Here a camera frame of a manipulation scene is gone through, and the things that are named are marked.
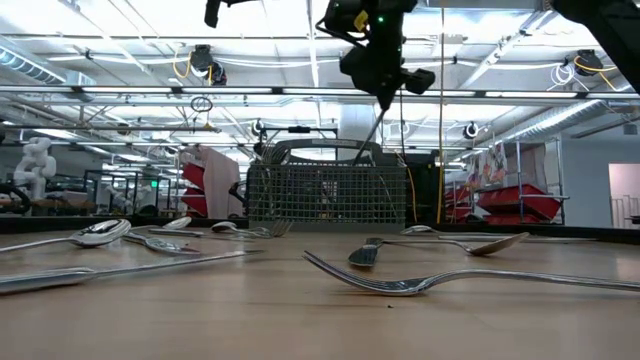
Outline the colourful hanging bags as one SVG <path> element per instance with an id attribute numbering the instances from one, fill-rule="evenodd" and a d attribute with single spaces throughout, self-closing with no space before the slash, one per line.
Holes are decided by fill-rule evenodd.
<path id="1" fill-rule="evenodd" d="M 471 157 L 467 184 L 473 189 L 502 186 L 506 177 L 506 153 L 502 143 Z"/>

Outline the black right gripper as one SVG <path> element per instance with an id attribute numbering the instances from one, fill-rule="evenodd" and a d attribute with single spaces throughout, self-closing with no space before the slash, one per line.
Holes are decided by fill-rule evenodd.
<path id="1" fill-rule="evenodd" d="M 404 16 L 418 0 L 329 0 L 319 30 L 352 45 L 340 57 L 339 69 L 355 88 L 375 95 L 380 109 L 388 109 L 404 86 L 423 94 L 435 73 L 401 68 Z"/>

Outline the white round column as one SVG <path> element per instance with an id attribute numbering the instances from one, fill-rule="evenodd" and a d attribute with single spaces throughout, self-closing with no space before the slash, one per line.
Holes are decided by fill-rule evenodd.
<path id="1" fill-rule="evenodd" d="M 337 137 L 341 140 L 364 141 L 375 122 L 376 113 L 373 105 L 343 105 Z"/>

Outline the black workstation frame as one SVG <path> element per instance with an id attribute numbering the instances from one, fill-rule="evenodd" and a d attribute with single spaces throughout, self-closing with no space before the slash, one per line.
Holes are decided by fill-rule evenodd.
<path id="1" fill-rule="evenodd" d="M 151 181 L 158 187 L 152 188 Z M 86 170 L 83 189 L 97 215 L 158 215 L 172 205 L 169 191 L 175 183 L 168 176 L 143 169 Z"/>

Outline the silver ventilation duct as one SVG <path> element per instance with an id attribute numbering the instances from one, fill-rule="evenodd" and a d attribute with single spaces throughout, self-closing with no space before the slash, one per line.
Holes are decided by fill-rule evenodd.
<path id="1" fill-rule="evenodd" d="M 611 111 L 613 104 L 613 100 L 589 100 L 545 111 L 502 133 L 497 143 L 546 138 Z"/>

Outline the grey mesh silverware basket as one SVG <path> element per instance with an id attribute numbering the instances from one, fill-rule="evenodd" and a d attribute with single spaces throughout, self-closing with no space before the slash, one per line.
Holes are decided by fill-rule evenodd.
<path id="1" fill-rule="evenodd" d="M 407 171 L 370 142 L 295 139 L 279 165 L 254 162 L 247 172 L 248 219 L 252 226 L 293 223 L 393 224 L 404 228 Z"/>

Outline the black equipment cabinet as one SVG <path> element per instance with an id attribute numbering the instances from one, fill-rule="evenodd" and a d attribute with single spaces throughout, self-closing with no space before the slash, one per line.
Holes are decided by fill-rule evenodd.
<path id="1" fill-rule="evenodd" d="M 406 155 L 406 224 L 408 226 L 436 223 L 439 193 L 439 167 L 436 165 L 438 156 L 438 150 Z"/>

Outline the black overhead bar stand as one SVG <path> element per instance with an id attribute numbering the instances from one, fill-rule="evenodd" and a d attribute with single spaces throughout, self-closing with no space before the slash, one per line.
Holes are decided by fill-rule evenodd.
<path id="1" fill-rule="evenodd" d="M 309 126 L 285 126 L 285 127 L 265 127 L 266 131 L 265 136 L 262 139 L 258 139 L 258 141 L 254 144 L 253 150 L 254 152 L 261 156 L 262 150 L 265 146 L 270 145 L 273 139 L 281 132 L 291 133 L 291 134 L 309 134 L 313 132 L 317 132 L 321 135 L 322 138 L 325 138 L 325 134 L 330 132 L 335 136 L 338 135 L 338 130 L 336 128 L 322 128 L 322 127 L 309 127 Z"/>

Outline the black aluminium table frame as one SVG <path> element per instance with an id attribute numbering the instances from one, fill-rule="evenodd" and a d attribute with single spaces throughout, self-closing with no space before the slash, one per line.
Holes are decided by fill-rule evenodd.
<path id="1" fill-rule="evenodd" d="M 0 234 L 18 234 L 30 232 L 48 232 L 62 230 L 78 230 L 88 225 L 105 220 L 107 216 L 0 216 Z M 443 232 L 482 232 L 482 233 L 519 233 L 529 232 L 532 235 L 548 237 L 590 238 L 601 242 L 640 245 L 640 230 L 590 228 L 546 224 L 488 225 L 488 224 L 439 224 L 433 225 Z M 357 224 L 357 223 L 295 223 L 292 227 L 297 232 L 346 232 L 346 233 L 384 233 L 398 234 L 403 229 L 400 225 L 389 224 Z"/>

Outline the large silver spoon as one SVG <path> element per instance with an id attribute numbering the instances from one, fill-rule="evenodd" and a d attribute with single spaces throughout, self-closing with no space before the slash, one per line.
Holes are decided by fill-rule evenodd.
<path id="1" fill-rule="evenodd" d="M 130 229 L 131 223 L 128 220 L 112 219 L 96 223 L 78 230 L 66 238 L 41 240 L 26 244 L 4 247 L 0 248 L 0 253 L 41 247 L 45 245 L 53 245 L 58 243 L 70 243 L 81 248 L 95 248 L 109 244 L 121 238 L 123 235 L 127 234 Z"/>

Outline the pink cover cloth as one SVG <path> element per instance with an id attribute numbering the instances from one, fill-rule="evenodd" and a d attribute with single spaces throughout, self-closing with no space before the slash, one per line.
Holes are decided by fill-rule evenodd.
<path id="1" fill-rule="evenodd" d="M 211 147 L 195 146 L 191 149 L 195 159 L 191 162 L 205 169 L 204 193 L 209 219 L 227 219 L 231 214 L 242 215 L 243 203 L 229 193 L 240 182 L 239 164 Z"/>

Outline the grey metal shelf rack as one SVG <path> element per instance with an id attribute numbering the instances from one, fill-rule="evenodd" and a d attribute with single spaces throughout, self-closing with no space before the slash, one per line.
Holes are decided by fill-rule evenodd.
<path id="1" fill-rule="evenodd" d="M 506 177 L 502 186 L 473 189 L 467 184 L 471 157 L 487 151 L 489 148 L 461 156 L 449 164 L 445 174 L 444 194 L 447 190 L 459 186 L 467 186 L 471 191 L 473 210 L 464 223 L 488 224 L 484 220 L 484 216 L 492 214 L 477 205 L 481 192 L 531 184 L 561 202 L 560 210 L 556 216 L 548 219 L 549 222 L 544 224 L 563 225 L 566 222 L 565 202 L 568 197 L 564 190 L 560 141 L 552 140 L 547 143 L 515 141 L 502 144 L 507 160 Z"/>

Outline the red plastic storage bin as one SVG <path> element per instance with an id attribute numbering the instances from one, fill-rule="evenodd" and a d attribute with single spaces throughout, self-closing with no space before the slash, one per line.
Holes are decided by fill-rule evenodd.
<path id="1" fill-rule="evenodd" d="M 479 194 L 477 205 L 490 214 L 524 214 L 551 219 L 556 216 L 561 202 L 536 186 L 524 184 Z"/>
<path id="2" fill-rule="evenodd" d="M 531 214 L 492 214 L 485 215 L 484 220 L 490 225 L 544 224 L 549 220 Z"/>
<path id="3" fill-rule="evenodd" d="M 472 213 L 473 201 L 467 186 L 459 186 L 447 190 L 444 194 L 445 221 L 447 223 L 464 223 Z"/>
<path id="4" fill-rule="evenodd" d="M 192 183 L 200 190 L 204 189 L 205 169 L 199 165 L 188 163 L 183 167 L 182 178 Z"/>
<path id="5" fill-rule="evenodd" d="M 180 196 L 180 200 L 187 205 L 191 212 L 195 212 L 204 218 L 208 217 L 206 197 L 203 190 L 189 187 Z"/>

